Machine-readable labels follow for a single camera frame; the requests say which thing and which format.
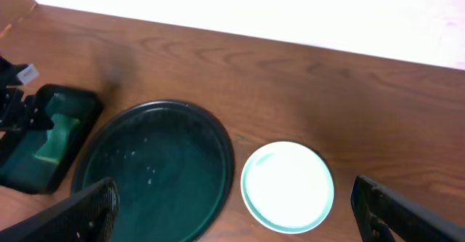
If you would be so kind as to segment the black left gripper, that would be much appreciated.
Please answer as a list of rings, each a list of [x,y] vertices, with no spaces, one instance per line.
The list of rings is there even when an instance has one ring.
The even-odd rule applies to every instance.
[[[1,131],[21,132],[52,129],[54,122],[36,95],[24,96],[16,75],[28,64],[12,64],[1,57]]]

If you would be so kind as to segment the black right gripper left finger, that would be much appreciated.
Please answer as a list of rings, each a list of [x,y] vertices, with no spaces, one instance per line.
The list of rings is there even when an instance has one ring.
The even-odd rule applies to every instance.
[[[1,231],[1,242],[109,241],[120,205],[106,177],[54,206]]]

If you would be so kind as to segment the green sponge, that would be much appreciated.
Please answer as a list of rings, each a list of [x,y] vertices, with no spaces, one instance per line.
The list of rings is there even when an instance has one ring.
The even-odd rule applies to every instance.
[[[58,165],[66,153],[72,133],[81,122],[63,114],[54,114],[52,121],[54,127],[46,131],[46,142],[36,151],[34,158]]]

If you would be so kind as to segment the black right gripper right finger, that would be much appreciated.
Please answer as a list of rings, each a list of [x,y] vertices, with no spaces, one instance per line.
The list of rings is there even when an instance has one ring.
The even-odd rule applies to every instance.
[[[350,203],[362,241],[463,241],[464,229],[402,194],[358,176]]]

